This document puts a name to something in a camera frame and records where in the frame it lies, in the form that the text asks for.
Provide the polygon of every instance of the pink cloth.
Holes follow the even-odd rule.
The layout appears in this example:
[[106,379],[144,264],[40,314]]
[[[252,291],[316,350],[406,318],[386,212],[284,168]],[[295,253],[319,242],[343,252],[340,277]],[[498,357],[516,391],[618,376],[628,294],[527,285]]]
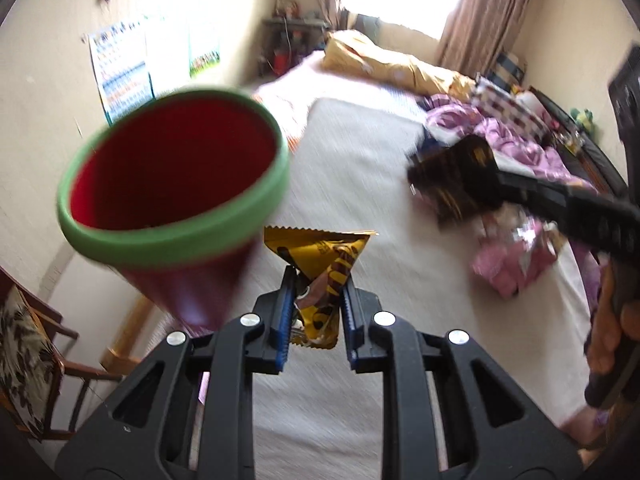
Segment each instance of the pink cloth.
[[498,119],[486,118],[480,111],[449,96],[437,96],[434,100],[443,104],[427,112],[425,124],[454,131],[459,137],[477,135],[484,137],[496,151],[529,166],[540,178],[592,187],[591,184],[573,176],[565,168],[560,155],[552,147],[542,148],[533,140],[513,133]]
[[543,235],[540,220],[529,219],[521,227],[524,229],[534,238],[522,238],[512,243],[501,237],[486,238],[471,263],[473,272],[486,279],[505,299],[535,282],[558,259]]

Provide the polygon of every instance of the calendar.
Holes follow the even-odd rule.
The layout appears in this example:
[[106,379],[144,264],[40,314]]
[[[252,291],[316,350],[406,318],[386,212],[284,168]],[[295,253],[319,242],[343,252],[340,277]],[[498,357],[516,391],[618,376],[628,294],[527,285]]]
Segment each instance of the calendar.
[[90,36],[89,47],[109,124],[154,98],[143,22],[111,25]]

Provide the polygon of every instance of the wooden chair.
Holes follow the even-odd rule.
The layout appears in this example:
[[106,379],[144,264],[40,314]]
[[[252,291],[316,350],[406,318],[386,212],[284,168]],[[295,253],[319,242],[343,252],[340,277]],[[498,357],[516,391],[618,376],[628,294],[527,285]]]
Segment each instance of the wooden chair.
[[[103,380],[103,381],[120,381],[122,379],[122,375],[119,374],[111,374],[105,370],[101,370],[100,368],[94,368],[91,366],[86,366],[83,364],[75,363],[72,361],[68,361],[65,359],[62,354],[56,349],[55,345],[51,343],[52,335],[61,334],[67,336],[73,340],[78,338],[78,332],[74,330],[70,330],[60,323],[55,322],[49,316],[41,313],[40,311],[35,310],[29,304],[28,298],[23,294],[23,298],[26,300],[26,306],[31,314],[31,318],[33,319],[38,333],[41,335],[43,340],[46,340],[50,343],[50,347],[52,348],[52,362],[53,362],[53,377],[51,381],[51,386],[49,389],[49,397],[46,403],[46,412],[44,414],[44,418],[42,419],[43,431],[42,431],[42,439],[43,440],[68,440],[70,439],[76,432],[76,425],[78,424],[78,416],[80,414],[80,409],[82,408],[82,402],[86,396],[87,390],[89,389],[89,384],[92,380]],[[51,417],[53,414],[54,407],[56,405],[56,401],[58,400],[58,396],[60,394],[60,386],[62,385],[62,379],[64,376],[78,377],[82,379],[82,386],[80,388],[80,392],[78,394],[78,398],[76,399],[76,403],[73,408],[73,412],[71,415],[71,420],[69,421],[67,430],[53,430],[51,428]],[[8,392],[5,390],[4,395],[0,397],[0,405],[3,406],[7,411],[9,411],[13,416],[14,420],[17,423],[17,429],[25,434],[25,436],[30,437],[33,436],[29,428],[27,428],[20,421],[20,417],[12,402],[10,401],[10,396]]]
[[21,293],[24,295],[24,298],[27,300],[29,306],[32,309],[44,314],[44,316],[49,319],[50,323],[48,325],[48,328],[45,327],[45,330],[47,330],[49,339],[53,341],[53,336],[56,335],[56,332],[53,331],[52,327],[56,325],[59,326],[59,323],[62,322],[62,314],[60,314],[57,310],[51,308],[48,304],[36,298],[26,288],[21,286],[20,283],[14,280],[14,278],[2,267],[0,267],[0,305],[4,304],[9,291],[14,285],[20,289]]

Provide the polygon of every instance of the red object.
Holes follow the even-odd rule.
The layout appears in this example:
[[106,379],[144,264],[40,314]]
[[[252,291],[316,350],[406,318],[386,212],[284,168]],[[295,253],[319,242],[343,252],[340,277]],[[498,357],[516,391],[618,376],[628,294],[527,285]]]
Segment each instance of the red object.
[[[274,133],[246,104],[171,99],[126,118],[96,146],[70,194],[76,222],[109,231],[173,224],[240,195],[270,167]],[[204,260],[116,267],[183,322],[217,330],[257,237],[256,232],[255,238]]]
[[273,134],[233,101],[168,102],[139,114],[102,144],[78,174],[74,219],[88,227],[157,227],[237,196],[267,170]]
[[255,237],[239,249],[189,267],[119,271],[137,290],[186,325],[218,330],[226,321],[232,296],[258,240]]
[[273,55],[273,73],[279,77],[287,70],[289,70],[289,53],[275,53]]

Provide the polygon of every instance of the floral cushion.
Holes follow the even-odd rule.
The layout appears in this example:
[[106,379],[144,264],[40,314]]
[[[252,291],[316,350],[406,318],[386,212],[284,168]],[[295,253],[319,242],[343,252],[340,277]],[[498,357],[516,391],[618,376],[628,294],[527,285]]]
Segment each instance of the floral cushion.
[[0,307],[0,387],[38,440],[51,389],[60,376],[58,366],[51,341],[14,286]]

